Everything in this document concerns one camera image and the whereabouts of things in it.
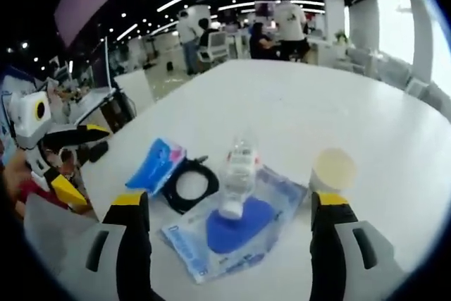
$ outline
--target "window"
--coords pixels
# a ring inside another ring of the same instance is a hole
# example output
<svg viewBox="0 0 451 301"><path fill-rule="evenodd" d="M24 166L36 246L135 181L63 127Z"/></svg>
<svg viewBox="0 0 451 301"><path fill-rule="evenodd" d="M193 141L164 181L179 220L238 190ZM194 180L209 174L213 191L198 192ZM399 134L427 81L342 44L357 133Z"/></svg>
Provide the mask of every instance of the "window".
<svg viewBox="0 0 451 301"><path fill-rule="evenodd" d="M451 96L450 48L437 20L432 19L433 60L432 81L448 96Z"/></svg>
<svg viewBox="0 0 451 301"><path fill-rule="evenodd" d="M413 64L414 17L410 0L378 0L379 49Z"/></svg>

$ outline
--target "white robot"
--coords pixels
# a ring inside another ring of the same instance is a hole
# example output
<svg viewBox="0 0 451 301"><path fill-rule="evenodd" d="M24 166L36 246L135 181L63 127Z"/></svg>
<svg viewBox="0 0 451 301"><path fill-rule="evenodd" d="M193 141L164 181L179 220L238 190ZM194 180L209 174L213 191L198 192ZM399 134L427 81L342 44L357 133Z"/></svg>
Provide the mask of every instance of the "white robot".
<svg viewBox="0 0 451 301"><path fill-rule="evenodd" d="M10 103L11 135L25 150L33 180L46 191L54 191L66 204L86 204L78 190L48 161L46 148L58 152L107 137L109 132L95 125L56 125L51 120L49 100L45 92L24 97L13 94Z"/></svg>

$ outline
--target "white pillar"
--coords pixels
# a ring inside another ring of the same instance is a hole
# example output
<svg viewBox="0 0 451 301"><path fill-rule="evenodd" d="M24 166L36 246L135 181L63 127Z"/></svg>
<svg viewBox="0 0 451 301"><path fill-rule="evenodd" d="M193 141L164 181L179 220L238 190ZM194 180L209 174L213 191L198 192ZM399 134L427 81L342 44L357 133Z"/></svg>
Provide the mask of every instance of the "white pillar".
<svg viewBox="0 0 451 301"><path fill-rule="evenodd" d="M322 31L323 37L326 36L326 20L324 19L324 14L318 13L315 15L315 28Z"/></svg>
<svg viewBox="0 0 451 301"><path fill-rule="evenodd" d="M378 0L363 0L350 7L350 38L360 49L379 49Z"/></svg>
<svg viewBox="0 0 451 301"><path fill-rule="evenodd" d="M412 75L429 83L432 76L433 40L432 23L423 0L410 0L414 16L415 50Z"/></svg>
<svg viewBox="0 0 451 301"><path fill-rule="evenodd" d="M324 0L326 10L326 38L329 42L336 40L338 31L345 31L345 0Z"/></svg>

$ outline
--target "office chair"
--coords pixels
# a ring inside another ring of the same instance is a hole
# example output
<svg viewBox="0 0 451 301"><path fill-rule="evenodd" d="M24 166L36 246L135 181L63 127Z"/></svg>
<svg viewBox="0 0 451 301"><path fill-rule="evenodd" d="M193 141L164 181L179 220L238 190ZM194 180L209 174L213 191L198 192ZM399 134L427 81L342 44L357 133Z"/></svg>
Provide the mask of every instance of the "office chair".
<svg viewBox="0 0 451 301"><path fill-rule="evenodd" d="M217 60L228 59L227 32L210 33L208 47L199 48L197 55L203 63L214 63Z"/></svg>

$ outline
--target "red object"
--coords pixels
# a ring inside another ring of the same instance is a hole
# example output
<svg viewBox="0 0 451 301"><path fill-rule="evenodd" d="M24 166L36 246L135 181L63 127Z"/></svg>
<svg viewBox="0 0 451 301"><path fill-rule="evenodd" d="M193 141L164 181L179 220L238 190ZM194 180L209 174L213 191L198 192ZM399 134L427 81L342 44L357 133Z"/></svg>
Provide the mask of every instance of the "red object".
<svg viewBox="0 0 451 301"><path fill-rule="evenodd" d="M56 206L60 206L61 208L68 209L69 206L64 202L58 200L56 195L53 192L46 192L40 186L38 186L33 180L24 181L20 184L20 194L18 200L27 203L28 195L31 193L35 193L40 197L44 198L48 202L55 204Z"/></svg>

